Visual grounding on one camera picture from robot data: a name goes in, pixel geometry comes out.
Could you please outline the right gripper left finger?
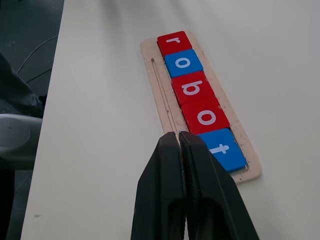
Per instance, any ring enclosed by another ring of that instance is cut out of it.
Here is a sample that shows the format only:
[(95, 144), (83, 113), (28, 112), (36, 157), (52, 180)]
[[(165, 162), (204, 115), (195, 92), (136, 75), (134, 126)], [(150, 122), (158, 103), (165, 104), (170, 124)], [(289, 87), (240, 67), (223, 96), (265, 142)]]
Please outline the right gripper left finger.
[(159, 138), (137, 184), (132, 240), (182, 240), (186, 191), (180, 146), (174, 132)]

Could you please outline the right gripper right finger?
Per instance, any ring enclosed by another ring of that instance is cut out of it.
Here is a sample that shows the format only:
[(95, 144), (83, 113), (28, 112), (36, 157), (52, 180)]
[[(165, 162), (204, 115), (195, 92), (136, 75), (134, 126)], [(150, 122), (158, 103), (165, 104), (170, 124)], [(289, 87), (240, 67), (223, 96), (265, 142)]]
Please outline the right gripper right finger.
[(191, 240), (257, 240), (259, 236), (229, 173), (199, 136), (179, 133)]

